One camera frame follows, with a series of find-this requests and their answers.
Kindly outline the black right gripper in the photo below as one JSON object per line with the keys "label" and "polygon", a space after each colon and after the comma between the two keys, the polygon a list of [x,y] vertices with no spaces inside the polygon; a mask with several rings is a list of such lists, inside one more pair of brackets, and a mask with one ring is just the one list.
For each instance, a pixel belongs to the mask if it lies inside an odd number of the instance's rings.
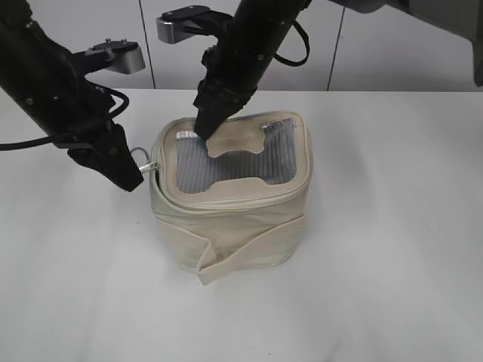
{"label": "black right gripper", "polygon": [[220,32],[202,57],[205,78],[198,84],[194,132],[209,140],[220,125],[242,109],[274,58],[280,32]]}

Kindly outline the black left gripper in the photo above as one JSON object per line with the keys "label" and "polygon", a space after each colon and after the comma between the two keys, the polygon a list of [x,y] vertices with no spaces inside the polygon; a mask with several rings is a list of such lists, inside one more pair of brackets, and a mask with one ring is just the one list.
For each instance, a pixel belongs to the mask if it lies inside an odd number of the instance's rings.
{"label": "black left gripper", "polygon": [[45,143],[65,149],[126,192],[143,183],[124,128],[113,122],[112,90],[91,81],[49,81],[45,89]]}

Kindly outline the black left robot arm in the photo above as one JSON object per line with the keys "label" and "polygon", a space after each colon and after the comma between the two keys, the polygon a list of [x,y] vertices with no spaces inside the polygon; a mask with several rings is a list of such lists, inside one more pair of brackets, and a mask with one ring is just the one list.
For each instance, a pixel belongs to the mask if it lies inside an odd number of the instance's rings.
{"label": "black left robot arm", "polygon": [[128,97],[86,75],[107,69],[133,74],[145,63],[138,43],[106,40],[73,53],[51,40],[26,1],[1,3],[1,87],[45,132],[44,138],[3,143],[2,151],[54,144],[78,165],[127,192],[143,182],[123,127],[114,119]]}

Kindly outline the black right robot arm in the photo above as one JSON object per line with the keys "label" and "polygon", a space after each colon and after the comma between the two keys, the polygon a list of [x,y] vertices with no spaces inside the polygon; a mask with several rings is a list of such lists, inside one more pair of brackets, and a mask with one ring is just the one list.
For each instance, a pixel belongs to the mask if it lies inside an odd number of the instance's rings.
{"label": "black right robot arm", "polygon": [[[340,1],[340,6],[369,14],[390,6],[472,43],[473,77],[482,85],[482,3],[480,1]],[[195,133],[208,140],[229,117],[241,110],[257,90],[291,28],[308,39],[296,21],[307,1],[242,1],[223,26],[217,44],[205,51],[207,72],[198,85]]]}

